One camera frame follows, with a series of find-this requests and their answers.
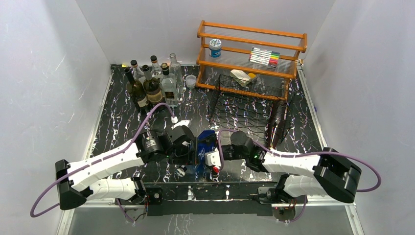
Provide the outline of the blue glass bottle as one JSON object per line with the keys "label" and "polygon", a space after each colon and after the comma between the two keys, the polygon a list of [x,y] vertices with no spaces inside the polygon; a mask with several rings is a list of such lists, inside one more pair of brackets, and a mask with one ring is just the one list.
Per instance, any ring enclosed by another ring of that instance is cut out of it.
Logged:
{"label": "blue glass bottle", "polygon": [[196,152],[190,155],[190,163],[177,167],[175,174],[179,177],[185,175],[202,175],[205,171],[205,154],[216,148],[217,135],[214,130],[205,130],[197,137]]}

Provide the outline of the green wine bottle silver capsule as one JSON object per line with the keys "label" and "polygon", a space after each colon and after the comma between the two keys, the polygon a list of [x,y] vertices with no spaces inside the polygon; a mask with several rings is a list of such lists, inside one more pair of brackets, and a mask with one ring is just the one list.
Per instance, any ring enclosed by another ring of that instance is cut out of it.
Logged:
{"label": "green wine bottle silver capsule", "polygon": [[156,106],[157,104],[164,102],[161,85],[157,78],[152,76],[149,66],[143,65],[142,71],[145,76],[143,87],[146,92],[148,101],[153,106]]}

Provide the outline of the square clear whisky bottle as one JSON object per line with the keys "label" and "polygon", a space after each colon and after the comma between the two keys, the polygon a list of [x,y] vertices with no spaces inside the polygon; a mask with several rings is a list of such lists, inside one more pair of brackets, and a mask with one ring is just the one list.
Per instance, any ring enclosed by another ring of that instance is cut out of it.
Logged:
{"label": "square clear whisky bottle", "polygon": [[167,63],[161,64],[163,77],[161,78],[161,86],[166,103],[171,107],[179,106],[178,91],[175,79],[169,72]]}

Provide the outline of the dark green wine bottle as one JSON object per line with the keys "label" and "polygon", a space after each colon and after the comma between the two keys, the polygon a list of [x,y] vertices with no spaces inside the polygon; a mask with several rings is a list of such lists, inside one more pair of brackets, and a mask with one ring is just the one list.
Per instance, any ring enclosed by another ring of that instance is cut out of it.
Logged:
{"label": "dark green wine bottle", "polygon": [[134,79],[134,76],[130,68],[125,68],[124,73],[129,82],[127,86],[127,91],[132,96],[132,99],[136,104],[138,110],[143,114],[148,113],[150,106],[142,83]]}

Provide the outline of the tall clear glass bottle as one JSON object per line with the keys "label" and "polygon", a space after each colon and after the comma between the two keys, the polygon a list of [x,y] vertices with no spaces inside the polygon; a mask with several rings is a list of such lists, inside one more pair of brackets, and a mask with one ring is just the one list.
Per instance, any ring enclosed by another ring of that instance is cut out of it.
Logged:
{"label": "tall clear glass bottle", "polygon": [[183,89],[184,89],[181,64],[177,61],[175,53],[171,53],[169,55],[169,58],[170,58],[170,73],[176,80],[178,99],[181,100],[182,95],[183,95]]}

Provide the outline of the round clear liquor bottle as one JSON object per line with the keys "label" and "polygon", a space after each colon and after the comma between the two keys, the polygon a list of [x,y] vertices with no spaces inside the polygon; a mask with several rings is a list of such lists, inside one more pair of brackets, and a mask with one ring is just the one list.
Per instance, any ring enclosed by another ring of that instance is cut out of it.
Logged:
{"label": "round clear liquor bottle", "polygon": [[151,63],[152,63],[152,76],[156,78],[158,81],[162,78],[162,69],[158,63],[158,59],[155,55],[152,55],[150,57]]}

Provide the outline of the small clear bottle dark cap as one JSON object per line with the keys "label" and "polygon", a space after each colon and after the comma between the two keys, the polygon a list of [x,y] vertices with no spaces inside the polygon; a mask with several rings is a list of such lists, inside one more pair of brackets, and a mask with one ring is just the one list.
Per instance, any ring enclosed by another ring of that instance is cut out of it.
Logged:
{"label": "small clear bottle dark cap", "polygon": [[131,68],[133,70],[133,77],[136,81],[140,81],[141,83],[145,80],[145,75],[141,68],[138,66],[138,63],[136,60],[130,61]]}

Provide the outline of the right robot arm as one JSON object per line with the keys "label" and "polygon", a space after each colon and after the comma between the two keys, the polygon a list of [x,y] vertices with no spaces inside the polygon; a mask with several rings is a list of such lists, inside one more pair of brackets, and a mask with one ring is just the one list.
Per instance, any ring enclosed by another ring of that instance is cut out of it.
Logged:
{"label": "right robot arm", "polygon": [[253,197],[264,204],[290,203],[307,195],[328,195],[340,202],[352,203],[361,176],[356,164],[330,148],[301,157],[272,151],[255,143],[242,131],[231,134],[229,145],[218,144],[205,153],[205,164],[215,173],[225,161],[232,160],[244,160],[255,172],[282,174],[275,188],[261,189]]}

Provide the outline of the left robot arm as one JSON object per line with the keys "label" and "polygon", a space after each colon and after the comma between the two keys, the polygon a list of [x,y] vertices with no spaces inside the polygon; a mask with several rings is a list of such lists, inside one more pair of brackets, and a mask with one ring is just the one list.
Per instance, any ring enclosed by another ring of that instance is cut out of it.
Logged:
{"label": "left robot arm", "polygon": [[108,179],[108,176],[135,166],[143,166],[163,159],[180,158],[192,152],[195,137],[189,120],[179,121],[164,132],[142,132],[135,140],[104,152],[96,157],[70,163],[55,163],[59,207],[75,209],[87,201],[117,198],[135,204],[146,198],[146,190],[138,177]]}

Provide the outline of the small clear plastic cup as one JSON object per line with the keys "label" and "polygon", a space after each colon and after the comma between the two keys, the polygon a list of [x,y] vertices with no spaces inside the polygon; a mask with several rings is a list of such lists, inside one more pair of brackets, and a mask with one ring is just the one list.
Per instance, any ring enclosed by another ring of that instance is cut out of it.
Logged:
{"label": "small clear plastic cup", "polygon": [[185,78],[187,88],[194,89],[196,87],[197,77],[194,75],[188,75]]}

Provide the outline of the cream cardboard box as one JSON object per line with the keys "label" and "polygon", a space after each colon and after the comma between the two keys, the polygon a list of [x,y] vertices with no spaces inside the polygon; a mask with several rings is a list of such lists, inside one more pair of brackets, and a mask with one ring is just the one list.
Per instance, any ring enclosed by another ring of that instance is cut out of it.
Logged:
{"label": "cream cardboard box", "polygon": [[251,78],[242,70],[231,70],[230,76],[242,87],[247,86],[251,82]]}

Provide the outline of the orange wooden shelf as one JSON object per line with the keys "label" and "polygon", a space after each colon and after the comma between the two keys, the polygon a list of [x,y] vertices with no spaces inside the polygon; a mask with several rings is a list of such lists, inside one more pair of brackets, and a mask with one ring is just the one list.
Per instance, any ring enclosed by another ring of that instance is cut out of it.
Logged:
{"label": "orange wooden shelf", "polygon": [[281,79],[281,90],[274,94],[247,92],[248,96],[287,100],[289,83],[297,76],[297,61],[308,46],[306,33],[291,33],[268,29],[213,23],[202,20],[197,37],[201,40],[196,59],[200,71],[196,86],[238,93],[235,88],[210,85],[203,81],[207,67],[240,70],[255,75],[264,75],[273,81]]}

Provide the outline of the pack of coloured markers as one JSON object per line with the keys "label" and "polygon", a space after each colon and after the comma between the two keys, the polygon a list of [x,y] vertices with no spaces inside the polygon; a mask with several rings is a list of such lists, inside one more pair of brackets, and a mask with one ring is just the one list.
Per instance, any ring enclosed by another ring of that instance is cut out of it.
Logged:
{"label": "pack of coloured markers", "polygon": [[252,47],[249,62],[276,68],[279,58],[279,52]]}

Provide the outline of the blue lidded jar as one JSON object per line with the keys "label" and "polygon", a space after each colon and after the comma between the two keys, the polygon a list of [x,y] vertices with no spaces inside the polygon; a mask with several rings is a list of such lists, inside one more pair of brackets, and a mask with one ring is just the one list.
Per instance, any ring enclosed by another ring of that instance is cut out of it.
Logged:
{"label": "blue lidded jar", "polygon": [[220,39],[211,39],[208,46],[210,57],[217,58],[221,56],[222,41]]}

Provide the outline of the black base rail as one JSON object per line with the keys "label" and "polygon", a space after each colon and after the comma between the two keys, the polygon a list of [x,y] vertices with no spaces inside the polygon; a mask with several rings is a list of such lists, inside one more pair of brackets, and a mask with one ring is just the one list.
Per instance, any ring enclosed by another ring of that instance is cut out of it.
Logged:
{"label": "black base rail", "polygon": [[143,196],[116,200],[115,194],[90,194],[84,203],[109,201],[126,206],[128,215],[136,219],[132,210],[144,208],[148,216],[173,214],[256,214],[271,216],[275,207],[287,208],[286,216],[293,217],[295,207],[306,200],[279,199],[275,193],[275,182],[201,182],[201,183],[159,183],[144,185]]}

